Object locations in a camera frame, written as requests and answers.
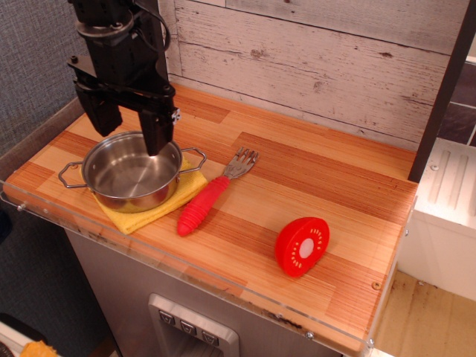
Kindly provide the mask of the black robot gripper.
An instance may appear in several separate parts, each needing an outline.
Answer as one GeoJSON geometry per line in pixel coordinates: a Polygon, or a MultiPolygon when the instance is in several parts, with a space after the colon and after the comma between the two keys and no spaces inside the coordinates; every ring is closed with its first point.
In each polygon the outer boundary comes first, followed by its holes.
{"type": "Polygon", "coordinates": [[[173,139],[180,111],[175,89],[158,73],[157,22],[77,22],[88,54],[72,56],[77,97],[94,129],[107,136],[122,124],[120,108],[138,113],[149,156],[173,139]]]}

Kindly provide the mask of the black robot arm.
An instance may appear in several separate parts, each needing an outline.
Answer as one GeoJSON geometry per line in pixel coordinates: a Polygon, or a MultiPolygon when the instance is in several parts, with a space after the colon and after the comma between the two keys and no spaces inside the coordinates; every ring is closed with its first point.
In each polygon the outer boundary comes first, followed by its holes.
{"type": "Polygon", "coordinates": [[[180,118],[165,52],[170,30],[156,1],[73,1],[76,29],[88,48],[72,56],[76,93],[103,137],[122,124],[119,108],[138,113],[147,152],[157,155],[173,139],[180,118]]]}

